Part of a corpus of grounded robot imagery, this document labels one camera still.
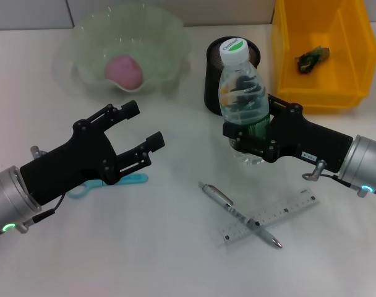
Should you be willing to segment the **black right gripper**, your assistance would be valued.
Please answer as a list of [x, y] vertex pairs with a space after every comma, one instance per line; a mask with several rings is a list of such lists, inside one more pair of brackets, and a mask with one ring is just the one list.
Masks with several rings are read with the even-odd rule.
[[270, 124], [262, 136], [253, 136], [244, 125], [223, 123], [223, 135], [234, 141], [238, 152], [273, 163], [281, 157], [295, 157], [337, 173], [348, 154], [353, 138], [308, 121], [303, 107], [268, 94]]

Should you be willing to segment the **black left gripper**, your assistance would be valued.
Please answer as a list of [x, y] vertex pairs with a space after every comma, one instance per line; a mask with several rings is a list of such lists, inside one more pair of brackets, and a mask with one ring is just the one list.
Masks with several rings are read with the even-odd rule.
[[73, 125], [72, 137], [63, 145], [20, 168], [29, 194], [45, 205], [90, 179], [114, 184], [150, 166], [149, 154], [165, 146], [160, 131], [140, 145], [116, 155], [105, 131], [140, 114], [135, 100], [120, 108], [106, 105], [86, 120]]

